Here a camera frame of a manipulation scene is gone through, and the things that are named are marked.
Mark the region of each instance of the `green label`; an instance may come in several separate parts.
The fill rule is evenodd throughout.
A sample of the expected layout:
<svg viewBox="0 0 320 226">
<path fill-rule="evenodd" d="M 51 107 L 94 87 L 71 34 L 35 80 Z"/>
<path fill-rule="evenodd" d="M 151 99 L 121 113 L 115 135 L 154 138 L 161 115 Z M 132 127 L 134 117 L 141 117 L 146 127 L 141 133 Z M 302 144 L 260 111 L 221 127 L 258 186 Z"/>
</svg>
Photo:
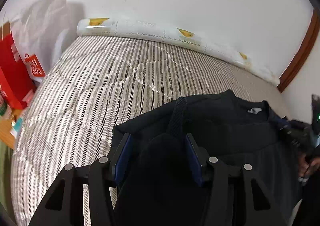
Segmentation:
<svg viewBox="0 0 320 226">
<path fill-rule="evenodd" d="M 7 103 L 4 101 L 0 106 L 0 116 L 4 115 L 5 111 L 7 110 L 7 106 L 8 106 Z"/>
</svg>

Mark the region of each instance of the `white shopping bag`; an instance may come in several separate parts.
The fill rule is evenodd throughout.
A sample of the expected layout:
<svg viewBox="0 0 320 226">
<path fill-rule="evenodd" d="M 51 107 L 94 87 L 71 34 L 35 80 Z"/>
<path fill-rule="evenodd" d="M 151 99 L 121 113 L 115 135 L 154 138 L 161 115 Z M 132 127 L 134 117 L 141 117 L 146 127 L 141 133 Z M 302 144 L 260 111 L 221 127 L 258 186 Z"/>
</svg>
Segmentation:
<svg viewBox="0 0 320 226">
<path fill-rule="evenodd" d="M 13 19 L 12 37 L 33 80 L 41 82 L 74 41 L 70 22 L 67 0 L 38 0 Z"/>
</svg>

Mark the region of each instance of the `person's hand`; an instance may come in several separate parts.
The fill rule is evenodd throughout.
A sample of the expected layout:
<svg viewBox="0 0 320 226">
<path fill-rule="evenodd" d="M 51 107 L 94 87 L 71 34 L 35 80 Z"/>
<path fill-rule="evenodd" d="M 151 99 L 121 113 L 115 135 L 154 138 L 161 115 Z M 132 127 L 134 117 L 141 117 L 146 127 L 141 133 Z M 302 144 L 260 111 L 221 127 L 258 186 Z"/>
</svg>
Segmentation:
<svg viewBox="0 0 320 226">
<path fill-rule="evenodd" d="M 298 176 L 304 177 L 304 176 L 310 176 L 315 171 L 317 171 L 320 167 L 320 157 L 314 158 L 310 164 L 308 164 L 305 160 L 306 154 L 301 153 L 298 156 Z"/>
</svg>

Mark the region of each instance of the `plastic bottle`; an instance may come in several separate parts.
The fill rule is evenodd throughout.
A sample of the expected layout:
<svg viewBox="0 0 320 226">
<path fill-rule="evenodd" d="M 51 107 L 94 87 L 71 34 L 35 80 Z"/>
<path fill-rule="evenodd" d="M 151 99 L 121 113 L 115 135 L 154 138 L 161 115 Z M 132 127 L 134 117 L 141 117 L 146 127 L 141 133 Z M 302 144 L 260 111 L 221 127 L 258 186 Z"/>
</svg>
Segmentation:
<svg viewBox="0 0 320 226">
<path fill-rule="evenodd" d="M 0 94 L 0 117 L 1 119 L 9 119 L 11 115 L 10 106 L 4 101 L 2 95 Z"/>
</svg>

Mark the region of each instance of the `striped mattress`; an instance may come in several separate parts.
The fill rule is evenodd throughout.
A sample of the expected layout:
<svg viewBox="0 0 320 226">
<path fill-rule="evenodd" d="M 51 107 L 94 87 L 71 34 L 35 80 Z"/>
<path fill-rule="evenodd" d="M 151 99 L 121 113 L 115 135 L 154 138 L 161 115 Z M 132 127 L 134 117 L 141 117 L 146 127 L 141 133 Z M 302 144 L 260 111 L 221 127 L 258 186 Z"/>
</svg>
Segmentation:
<svg viewBox="0 0 320 226">
<path fill-rule="evenodd" d="M 65 164 L 84 166 L 107 155 L 113 126 L 180 96 L 227 89 L 245 100 L 267 100 L 278 115 L 288 115 L 276 87 L 209 55 L 140 39 L 78 37 L 24 114 L 11 172 L 17 224 L 28 225 Z M 87 186 L 83 194 L 90 225 Z M 115 202 L 116 191 L 111 194 Z"/>
</svg>

